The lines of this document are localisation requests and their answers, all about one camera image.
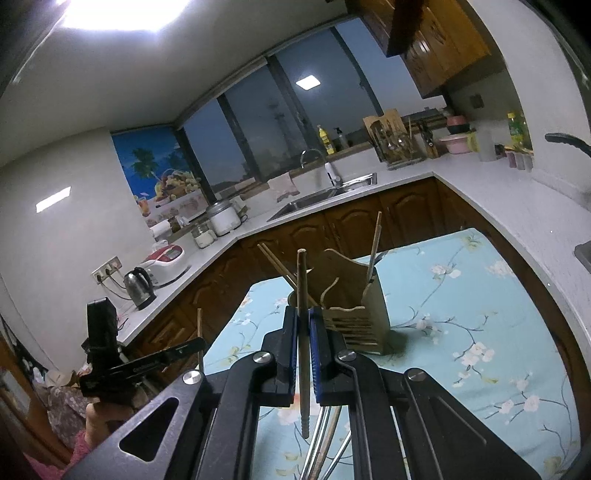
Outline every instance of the stainless steel sink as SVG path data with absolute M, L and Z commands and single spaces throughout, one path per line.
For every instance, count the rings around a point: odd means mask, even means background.
M 357 190 L 362 187 L 368 187 L 369 185 L 375 185 L 377 182 L 377 173 L 370 173 L 369 175 L 364 175 L 363 177 L 357 177 L 356 179 L 346 181 L 340 187 L 338 187 L 336 189 L 336 195 L 351 192 L 352 190 Z
M 369 175 L 364 175 L 363 177 L 358 177 L 356 179 L 346 181 L 340 187 L 330 188 L 326 190 L 321 190 L 319 192 L 311 193 L 310 195 L 306 195 L 301 199 L 297 199 L 293 202 L 287 203 L 275 215 L 269 218 L 267 222 L 287 215 L 288 213 L 297 212 L 298 210 L 310 207 L 312 205 L 315 205 L 316 203 L 324 202 L 324 200 L 328 200 L 329 198 L 335 197 L 337 195 L 351 192 L 352 190 L 357 190 L 363 187 L 367 187 L 369 185 L 375 185 L 377 182 L 378 174 L 371 173 Z

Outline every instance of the white countertop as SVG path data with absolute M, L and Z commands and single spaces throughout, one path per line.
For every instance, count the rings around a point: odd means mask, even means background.
M 445 155 L 392 171 L 379 171 L 376 185 L 317 203 L 272 222 L 280 208 L 243 223 L 189 259 L 181 278 L 156 291 L 157 298 L 132 312 L 118 340 L 129 345 L 189 283 L 238 240 L 282 223 L 382 190 L 434 176 L 480 212 L 524 257 L 547 286 L 591 367 L 591 274 L 574 256 L 575 245 L 591 239 L 591 212 L 561 193 L 509 168 L 506 158 L 481 163 L 475 154 Z

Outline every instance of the chopsticks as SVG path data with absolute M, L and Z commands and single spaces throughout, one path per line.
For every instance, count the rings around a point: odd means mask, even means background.
M 281 261 L 275 256 L 275 254 L 271 251 L 271 249 L 268 246 L 266 246 L 265 244 L 258 244 L 257 246 L 259 250 L 263 253 L 263 255 L 265 255 L 267 260 L 271 263 L 271 265 L 275 267 L 277 273 L 279 273 L 279 275 L 281 275 L 286 280 L 286 282 L 290 285 L 291 288 L 294 289 L 294 291 L 297 291 L 296 276 L 293 273 L 291 273 L 283 263 L 281 263 Z M 318 305 L 318 302 L 315 301 L 315 299 L 312 298 L 312 295 L 310 295 L 309 293 L 308 303 L 311 307 Z
M 203 338 L 203 319 L 201 309 L 197 309 L 197 336 Z M 203 351 L 197 353 L 197 364 L 199 366 L 199 371 L 204 374 L 205 367 L 203 365 Z
M 300 415 L 301 435 L 310 436 L 310 316 L 308 312 L 308 276 L 306 271 L 306 250 L 297 251 L 297 313 L 298 353 L 300 357 Z
M 371 246 L 371 255 L 369 257 L 369 266 L 365 284 L 367 285 L 374 274 L 375 254 L 378 252 L 379 236 L 382 233 L 382 212 L 378 212 L 378 220 L 375 222 L 374 242 Z

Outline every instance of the palm tree picture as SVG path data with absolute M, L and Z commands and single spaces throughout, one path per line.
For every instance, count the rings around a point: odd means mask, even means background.
M 152 153 L 151 150 L 139 147 L 133 149 L 131 153 L 133 153 L 134 157 L 138 159 L 132 165 L 134 172 L 138 177 L 148 179 L 153 176 L 160 181 L 158 176 L 154 173 L 156 168 L 158 168 L 158 164 L 154 160 L 154 153 Z

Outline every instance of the bowl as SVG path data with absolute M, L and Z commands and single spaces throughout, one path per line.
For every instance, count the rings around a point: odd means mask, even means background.
M 440 138 L 439 141 L 447 147 L 449 153 L 454 155 L 472 151 L 468 146 L 468 134 L 448 135 Z
M 463 125 L 468 123 L 468 120 L 466 120 L 466 117 L 463 115 L 456 115 L 456 116 L 451 116 L 447 119 L 447 126 L 450 127 L 452 125 Z
M 449 125 L 447 130 L 452 135 L 467 134 L 470 131 L 470 124 Z

